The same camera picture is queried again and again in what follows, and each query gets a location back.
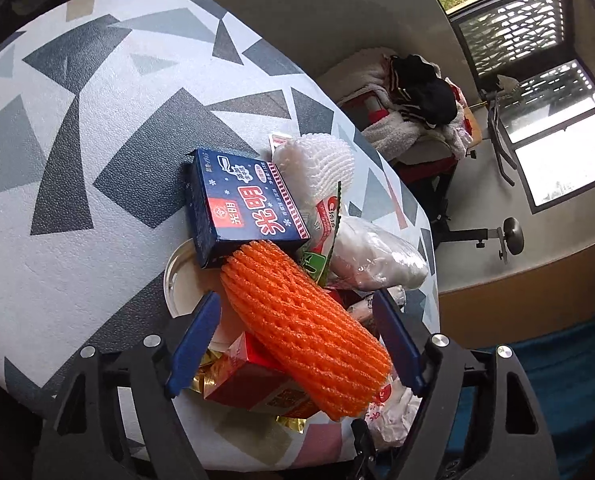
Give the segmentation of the white red plastic wrapper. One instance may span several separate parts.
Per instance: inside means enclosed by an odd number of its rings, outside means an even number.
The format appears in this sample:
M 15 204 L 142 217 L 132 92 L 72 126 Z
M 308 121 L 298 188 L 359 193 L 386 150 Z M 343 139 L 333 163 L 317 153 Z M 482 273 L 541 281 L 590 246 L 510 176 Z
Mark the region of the white red plastic wrapper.
M 415 421 L 421 399 L 404 386 L 398 377 L 390 376 L 367 408 L 365 422 L 379 451 L 404 444 Z

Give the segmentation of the gold foil wrapper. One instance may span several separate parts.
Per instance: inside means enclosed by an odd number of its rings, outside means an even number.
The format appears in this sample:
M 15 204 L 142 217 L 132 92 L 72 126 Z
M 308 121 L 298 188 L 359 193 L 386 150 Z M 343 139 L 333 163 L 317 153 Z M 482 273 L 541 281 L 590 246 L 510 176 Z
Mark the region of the gold foil wrapper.
M 204 400 L 268 415 L 297 432 L 303 432 L 306 420 L 317 413 L 305 392 L 265 356 L 250 361 L 207 350 L 190 389 Z

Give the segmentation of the red cardboard box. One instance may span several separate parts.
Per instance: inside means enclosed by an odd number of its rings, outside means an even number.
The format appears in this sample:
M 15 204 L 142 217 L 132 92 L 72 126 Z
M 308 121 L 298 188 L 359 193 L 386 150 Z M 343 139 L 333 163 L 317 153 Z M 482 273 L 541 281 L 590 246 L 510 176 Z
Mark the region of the red cardboard box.
M 204 375 L 203 398 L 248 412 L 306 419 L 319 408 L 283 366 L 244 332 Z

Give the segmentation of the orange foam fruit net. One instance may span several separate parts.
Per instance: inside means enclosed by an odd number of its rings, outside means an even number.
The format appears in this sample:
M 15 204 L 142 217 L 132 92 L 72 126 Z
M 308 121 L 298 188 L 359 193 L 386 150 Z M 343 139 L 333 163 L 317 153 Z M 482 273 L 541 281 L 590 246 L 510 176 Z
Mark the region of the orange foam fruit net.
M 383 344 L 276 244 L 241 246 L 220 280 L 245 327 L 320 411 L 339 420 L 375 400 L 392 369 Z

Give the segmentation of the clear plastic bag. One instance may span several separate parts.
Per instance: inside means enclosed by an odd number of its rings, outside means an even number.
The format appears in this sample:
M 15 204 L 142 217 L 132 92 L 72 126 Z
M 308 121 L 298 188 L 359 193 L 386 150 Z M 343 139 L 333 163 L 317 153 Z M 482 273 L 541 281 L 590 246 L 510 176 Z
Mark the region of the clear plastic bag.
M 342 216 L 330 272 L 330 286 L 372 292 L 393 286 L 419 288 L 429 276 L 429 266 L 407 240 L 361 218 Z

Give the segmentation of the blue cardboard box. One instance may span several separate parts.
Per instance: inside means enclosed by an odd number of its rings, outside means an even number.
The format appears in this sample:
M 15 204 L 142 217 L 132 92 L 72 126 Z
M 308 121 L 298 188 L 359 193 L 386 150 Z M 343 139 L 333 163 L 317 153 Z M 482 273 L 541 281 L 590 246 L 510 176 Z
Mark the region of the blue cardboard box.
M 183 177 L 189 230 L 204 269 L 221 266 L 252 240 L 294 254 L 311 238 L 272 162 L 198 148 Z

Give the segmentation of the green white snack wrapper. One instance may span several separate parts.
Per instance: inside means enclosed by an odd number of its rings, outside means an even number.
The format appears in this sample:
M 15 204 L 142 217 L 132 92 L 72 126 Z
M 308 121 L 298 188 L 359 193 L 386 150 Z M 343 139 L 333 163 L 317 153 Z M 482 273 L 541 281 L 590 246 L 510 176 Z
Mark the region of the green white snack wrapper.
M 337 231 L 341 218 L 342 182 L 332 194 L 320 200 L 306 214 L 306 226 L 311 238 L 297 252 L 299 264 L 319 286 L 326 286 Z

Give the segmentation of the white foam fruit net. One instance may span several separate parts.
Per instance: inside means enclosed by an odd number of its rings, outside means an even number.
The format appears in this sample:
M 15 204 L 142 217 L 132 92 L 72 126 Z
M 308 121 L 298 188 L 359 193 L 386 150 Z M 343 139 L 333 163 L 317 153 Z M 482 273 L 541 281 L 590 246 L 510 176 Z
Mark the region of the white foam fruit net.
M 314 208 L 319 202 L 344 194 L 355 174 L 354 152 L 347 142 L 328 133 L 308 133 L 279 145 L 272 162 L 299 209 Z

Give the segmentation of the black exercise bike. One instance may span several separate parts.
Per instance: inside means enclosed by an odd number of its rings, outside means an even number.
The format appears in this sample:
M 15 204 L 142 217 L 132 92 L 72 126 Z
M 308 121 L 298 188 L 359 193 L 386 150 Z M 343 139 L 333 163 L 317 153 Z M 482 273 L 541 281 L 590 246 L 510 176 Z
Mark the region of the black exercise bike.
M 483 104 L 486 106 L 486 128 L 488 140 L 491 142 L 498 174 L 514 187 L 514 180 L 507 174 L 505 166 L 517 171 L 519 164 L 503 148 L 500 140 L 500 99 L 519 88 L 519 82 L 510 76 L 497 75 L 496 89 L 488 92 L 482 91 Z M 433 247 L 439 248 L 443 243 L 474 242 L 476 248 L 484 248 L 488 240 L 498 240 L 500 248 L 499 259 L 504 263 L 508 262 L 509 256 L 518 256 L 524 250 L 525 238 L 520 221 L 514 217 L 503 220 L 497 228 L 478 228 L 467 230 L 452 230 L 448 224 L 449 219 L 446 210 L 432 223 Z

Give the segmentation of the chair with clothes pile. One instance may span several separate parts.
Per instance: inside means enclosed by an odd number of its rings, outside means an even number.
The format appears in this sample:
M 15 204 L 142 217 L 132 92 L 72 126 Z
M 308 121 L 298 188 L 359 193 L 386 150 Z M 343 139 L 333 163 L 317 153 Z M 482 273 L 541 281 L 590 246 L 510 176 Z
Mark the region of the chair with clothes pile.
M 455 169 L 482 140 L 461 89 L 419 54 L 363 49 L 317 82 L 408 184 Z

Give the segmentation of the window with patterned screens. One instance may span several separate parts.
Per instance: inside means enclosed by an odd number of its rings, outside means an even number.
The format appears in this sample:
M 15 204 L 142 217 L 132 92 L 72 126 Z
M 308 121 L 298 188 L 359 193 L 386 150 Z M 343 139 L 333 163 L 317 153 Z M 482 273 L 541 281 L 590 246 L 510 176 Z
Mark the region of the window with patterned screens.
M 532 212 L 595 187 L 593 0 L 439 0 Z

